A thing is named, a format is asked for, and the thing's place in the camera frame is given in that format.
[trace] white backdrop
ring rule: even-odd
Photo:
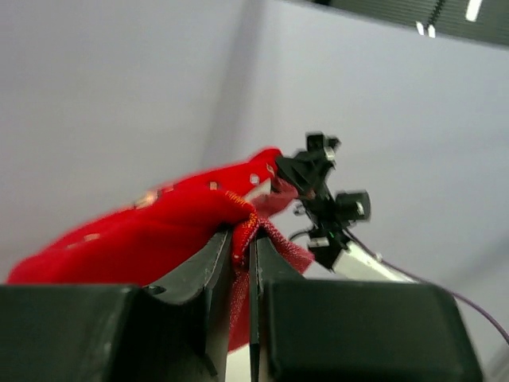
[[[330,188],[371,193],[367,244],[509,325],[507,52],[275,0],[9,0],[0,46],[0,275],[147,186],[321,130],[344,142]]]

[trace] red fabric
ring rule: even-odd
[[[159,279],[199,251],[221,224],[235,226],[232,256],[237,269],[231,309],[229,349],[247,343],[246,248],[262,226],[277,249],[303,272],[312,255],[288,243],[267,220],[296,197],[295,189],[275,178],[275,158],[265,149],[250,160],[193,174],[151,190],[140,204],[112,212],[70,231],[36,255],[21,261],[8,283],[134,283]],[[247,195],[264,181],[281,193]]]

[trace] ceiling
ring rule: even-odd
[[[426,27],[430,27],[434,29],[435,36],[449,35],[490,45],[509,46],[509,2],[505,0],[314,0],[312,2],[404,25],[426,36],[429,35]]]

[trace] purple cable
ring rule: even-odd
[[[371,256],[373,259],[376,259],[378,261],[378,256],[376,253],[374,253],[371,249],[369,249],[362,241],[360,241],[355,235],[353,235],[350,231],[346,230],[346,233],[350,236],[350,238],[356,242],[359,247],[361,247],[369,256]],[[495,320],[495,318],[489,314],[486,310],[484,310],[481,306],[477,305],[474,301],[472,301],[470,298],[466,298],[462,294],[456,293],[453,290],[447,289],[443,286],[437,285],[436,283],[432,283],[429,280],[423,279],[422,277],[419,277],[417,275],[414,275],[408,271],[405,271],[401,269],[400,267],[397,267],[391,263],[388,263],[384,259],[382,259],[381,264],[385,265],[386,267],[389,267],[393,269],[394,271],[403,273],[405,276],[410,277],[411,279],[417,280],[420,283],[424,284],[432,284],[436,287],[441,288],[442,290],[445,290],[447,293],[451,294],[454,298],[457,298],[458,300],[464,302],[468,306],[472,307],[474,310],[479,312],[483,315],[494,327],[499,331],[499,333],[502,335],[505,342],[509,345],[509,333]]]

